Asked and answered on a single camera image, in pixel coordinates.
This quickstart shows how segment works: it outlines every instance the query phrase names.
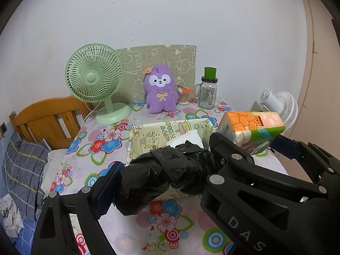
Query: gray plaid cushion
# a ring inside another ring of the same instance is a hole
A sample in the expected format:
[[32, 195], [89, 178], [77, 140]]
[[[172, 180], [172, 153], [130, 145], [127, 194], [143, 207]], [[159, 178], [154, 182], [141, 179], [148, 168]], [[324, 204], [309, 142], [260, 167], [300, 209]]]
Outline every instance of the gray plaid cushion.
[[33, 221], [45, 196], [40, 185], [48, 153], [40, 143], [22, 141], [17, 132], [5, 153], [2, 174], [8, 192], [20, 212]]

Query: stuffed animal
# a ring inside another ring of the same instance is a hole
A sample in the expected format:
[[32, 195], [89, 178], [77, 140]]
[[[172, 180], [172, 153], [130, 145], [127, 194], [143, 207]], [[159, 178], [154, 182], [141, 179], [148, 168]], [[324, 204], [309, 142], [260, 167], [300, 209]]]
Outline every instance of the stuffed animal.
[[143, 86], [147, 92], [147, 104], [151, 114], [176, 111], [178, 93], [174, 90], [175, 78], [167, 65], [153, 67], [145, 76]]

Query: fan stand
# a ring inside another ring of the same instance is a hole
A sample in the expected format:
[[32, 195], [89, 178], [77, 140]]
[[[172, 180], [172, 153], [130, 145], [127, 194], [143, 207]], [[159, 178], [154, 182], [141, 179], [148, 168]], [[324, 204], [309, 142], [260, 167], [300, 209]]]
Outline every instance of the fan stand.
[[105, 110], [96, 115], [96, 122], [102, 125], [118, 123], [131, 113], [130, 106], [123, 103], [112, 103], [111, 96], [104, 99]]

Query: beige door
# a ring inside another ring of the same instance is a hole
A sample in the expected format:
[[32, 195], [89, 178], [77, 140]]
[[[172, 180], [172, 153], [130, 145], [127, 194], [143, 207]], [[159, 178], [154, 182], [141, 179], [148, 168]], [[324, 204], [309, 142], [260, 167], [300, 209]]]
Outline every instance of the beige door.
[[[299, 96], [301, 112], [288, 136], [314, 143], [340, 159], [340, 48], [332, 17], [323, 3], [320, 0], [304, 2], [309, 3], [305, 10], [308, 42], [312, 48], [307, 49], [306, 71]], [[296, 161], [278, 158], [289, 175], [308, 180]]]

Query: plush toy eye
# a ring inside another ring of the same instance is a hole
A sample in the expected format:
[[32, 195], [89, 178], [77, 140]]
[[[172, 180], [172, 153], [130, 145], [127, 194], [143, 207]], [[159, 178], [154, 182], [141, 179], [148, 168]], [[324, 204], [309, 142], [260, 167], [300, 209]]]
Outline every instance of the plush toy eye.
[[164, 80], [165, 81], [165, 84], [168, 84], [168, 83], [170, 83], [170, 76], [169, 75], [162, 75], [162, 80]]
[[149, 83], [150, 83], [151, 85], [156, 85], [157, 80], [158, 80], [158, 77], [155, 76], [155, 75], [152, 75], [152, 76], [150, 76], [150, 78], [149, 78]]

